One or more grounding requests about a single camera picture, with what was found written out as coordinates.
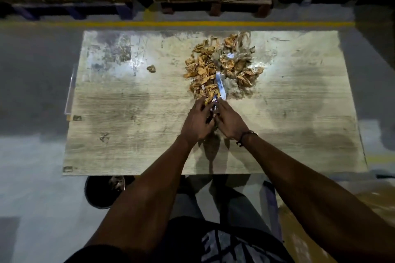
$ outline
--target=floor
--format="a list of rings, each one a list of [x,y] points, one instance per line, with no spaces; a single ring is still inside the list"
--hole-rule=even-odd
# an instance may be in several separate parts
[[[395,175],[395,43],[393,13],[380,6],[275,5],[263,21],[306,22],[293,28],[274,24],[254,30],[328,30],[339,28],[368,167],[364,174],[328,175],[352,191],[377,187],[375,174]],[[177,12],[163,16],[136,9],[135,21],[262,21],[248,13]],[[50,22],[59,21],[57,26]],[[67,134],[64,116],[72,67],[78,62],[82,33],[69,17],[46,17],[26,24],[19,17],[0,23],[0,262],[62,262],[81,248],[105,210],[91,207],[83,195],[86,178],[62,176]],[[117,21],[116,16],[89,21]],[[328,22],[322,27],[311,21]],[[200,27],[199,29],[253,29]],[[243,192],[269,223],[261,189],[264,175],[233,176],[228,185]],[[210,179],[192,179],[206,219],[219,221],[209,194]],[[375,183],[373,186],[350,183]]]

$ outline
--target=gray pants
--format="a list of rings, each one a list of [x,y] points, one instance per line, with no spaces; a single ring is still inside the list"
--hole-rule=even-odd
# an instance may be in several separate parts
[[[225,186],[225,183],[215,182],[213,178],[209,191],[220,213],[221,224],[252,228],[271,234],[269,227],[244,194]],[[170,219],[180,216],[204,219],[193,189],[187,186],[187,181],[182,179]]]

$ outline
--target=crumpled paper pile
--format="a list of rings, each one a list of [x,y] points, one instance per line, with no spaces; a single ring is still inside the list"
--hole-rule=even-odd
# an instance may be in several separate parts
[[[213,36],[195,46],[191,57],[185,61],[187,73],[185,78],[191,78],[190,91],[194,97],[206,96],[205,103],[210,103],[213,97],[220,96],[215,82],[216,72],[220,72],[221,79],[228,94],[241,98],[250,90],[263,67],[250,67],[251,54],[255,46],[250,48],[250,32],[230,35],[220,44]]]

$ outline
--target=worn table surface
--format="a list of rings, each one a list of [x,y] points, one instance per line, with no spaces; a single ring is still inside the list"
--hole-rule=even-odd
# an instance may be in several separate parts
[[[203,39],[230,33],[85,32],[63,173],[141,174],[175,140],[194,102],[184,61]],[[337,31],[253,31],[252,45],[265,70],[253,95],[229,100],[250,129],[316,171],[366,171]],[[220,133],[196,145],[183,170],[261,172]]]

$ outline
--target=t-shirt sleeve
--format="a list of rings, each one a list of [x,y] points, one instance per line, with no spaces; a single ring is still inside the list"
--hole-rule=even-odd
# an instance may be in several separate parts
[[[131,263],[128,256],[119,248],[111,245],[90,245],[77,251],[64,263]]]

